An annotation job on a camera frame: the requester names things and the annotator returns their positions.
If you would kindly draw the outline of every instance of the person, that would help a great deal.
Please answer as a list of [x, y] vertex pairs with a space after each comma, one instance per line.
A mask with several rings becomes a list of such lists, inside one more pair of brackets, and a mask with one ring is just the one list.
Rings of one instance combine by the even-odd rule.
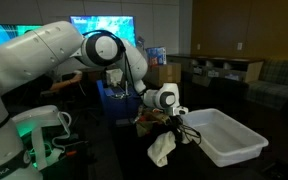
[[77, 84], [81, 80], [82, 74], [76, 74], [71, 79], [54, 83], [50, 76], [44, 74], [7, 92], [2, 96], [2, 101], [9, 114], [14, 116], [26, 110], [42, 106], [43, 104], [40, 103], [41, 92], [57, 92], [65, 87]]

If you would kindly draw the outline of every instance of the white tray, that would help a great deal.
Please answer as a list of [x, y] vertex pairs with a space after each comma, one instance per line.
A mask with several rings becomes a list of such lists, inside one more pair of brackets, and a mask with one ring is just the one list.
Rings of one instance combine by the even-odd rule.
[[181, 118], [201, 133], [200, 147], [218, 167], [258, 157], [268, 145], [264, 137], [216, 109], [192, 111]]

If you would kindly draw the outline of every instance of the wall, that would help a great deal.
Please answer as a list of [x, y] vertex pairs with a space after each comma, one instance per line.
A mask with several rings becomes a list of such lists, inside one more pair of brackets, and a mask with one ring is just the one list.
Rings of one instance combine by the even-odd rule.
[[191, 53], [288, 59], [288, 1], [194, 0]]
[[[173, 54], [179, 52], [179, 6], [179, 0], [0, 0], [0, 23], [47, 24], [69, 21], [70, 15], [133, 15], [136, 35], [145, 39], [145, 47], [165, 46]], [[70, 59], [58, 71], [80, 67], [84, 66]]]

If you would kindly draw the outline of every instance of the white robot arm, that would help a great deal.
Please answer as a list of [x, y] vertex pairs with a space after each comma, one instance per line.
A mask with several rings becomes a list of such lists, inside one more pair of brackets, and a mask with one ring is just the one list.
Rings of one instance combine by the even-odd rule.
[[[171, 115], [187, 112], [179, 106], [176, 84], [166, 83], [160, 90], [146, 90], [142, 81], [147, 71], [146, 60], [128, 41], [106, 31], [93, 33], [90, 38], [84, 38], [70, 23], [63, 21], [45, 25], [0, 45], [0, 179], [19, 179], [18, 175], [23, 176], [22, 179], [42, 179], [32, 166], [26, 165], [28, 155], [24, 153], [21, 157], [21, 152], [25, 152], [23, 143], [14, 122], [9, 121], [1, 96], [70, 57], [80, 59], [89, 67], [115, 63], [132, 80], [147, 106], [165, 109]], [[23, 159], [25, 166], [15, 170], [5, 166], [18, 157]]]

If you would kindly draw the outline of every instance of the television screen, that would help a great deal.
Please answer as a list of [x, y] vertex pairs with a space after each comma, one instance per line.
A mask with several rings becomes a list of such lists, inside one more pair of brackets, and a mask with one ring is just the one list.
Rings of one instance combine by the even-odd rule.
[[24, 34], [28, 30], [34, 30], [39, 27], [41, 27], [41, 25], [0, 24], [0, 45]]
[[70, 20], [81, 34], [94, 30], [107, 30], [136, 46], [133, 16], [70, 16]]

